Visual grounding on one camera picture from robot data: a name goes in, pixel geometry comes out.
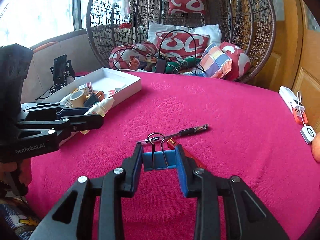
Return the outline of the left hand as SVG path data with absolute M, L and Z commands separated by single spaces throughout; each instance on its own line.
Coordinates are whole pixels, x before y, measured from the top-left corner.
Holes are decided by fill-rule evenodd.
M 30 158 L 17 163 L 1 163 L 1 181 L 9 184 L 14 195 L 25 196 L 32 179 Z

